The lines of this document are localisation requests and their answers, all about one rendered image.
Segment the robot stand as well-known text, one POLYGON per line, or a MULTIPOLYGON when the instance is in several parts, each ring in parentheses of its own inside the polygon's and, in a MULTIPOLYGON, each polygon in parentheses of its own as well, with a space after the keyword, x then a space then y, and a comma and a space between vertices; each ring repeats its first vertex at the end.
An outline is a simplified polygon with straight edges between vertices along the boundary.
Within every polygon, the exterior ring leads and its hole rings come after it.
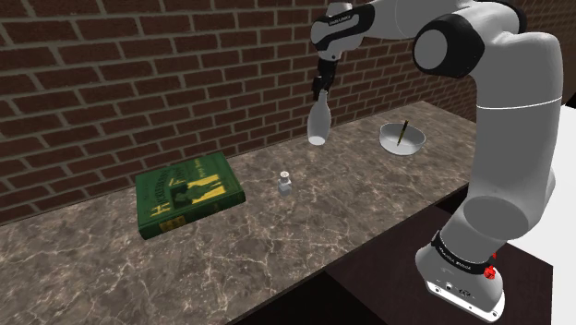
POLYGON ((435 206, 419 211, 331 264, 327 273, 389 325, 552 325, 553 267, 510 244, 497 253, 506 302, 495 323, 428 292, 414 256, 449 217, 435 206))

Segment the white bowl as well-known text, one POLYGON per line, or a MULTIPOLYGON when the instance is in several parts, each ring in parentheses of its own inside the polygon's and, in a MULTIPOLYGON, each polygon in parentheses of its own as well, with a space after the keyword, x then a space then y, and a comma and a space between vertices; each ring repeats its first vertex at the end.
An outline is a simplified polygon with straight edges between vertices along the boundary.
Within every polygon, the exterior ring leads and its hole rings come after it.
POLYGON ((418 152, 426 143, 426 135, 418 128, 408 125, 402 142, 397 146, 403 123, 387 123, 380 127, 379 143, 389 153, 408 156, 418 152))

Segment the green book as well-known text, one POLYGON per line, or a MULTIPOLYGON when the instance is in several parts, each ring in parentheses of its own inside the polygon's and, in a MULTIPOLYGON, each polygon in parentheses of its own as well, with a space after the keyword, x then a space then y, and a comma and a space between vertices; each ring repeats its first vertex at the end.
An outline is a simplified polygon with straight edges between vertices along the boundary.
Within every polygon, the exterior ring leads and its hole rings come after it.
POLYGON ((136 176, 138 231, 145 240, 246 201, 221 152, 136 176))

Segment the white bottle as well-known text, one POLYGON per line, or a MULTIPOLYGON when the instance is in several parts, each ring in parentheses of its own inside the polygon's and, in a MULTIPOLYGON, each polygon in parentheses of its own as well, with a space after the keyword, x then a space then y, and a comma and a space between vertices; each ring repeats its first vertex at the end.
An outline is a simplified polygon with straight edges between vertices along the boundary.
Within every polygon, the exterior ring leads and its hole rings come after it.
POLYGON ((326 90, 319 92, 307 118, 307 138, 314 146, 324 145, 330 133, 331 114, 327 97, 326 90))

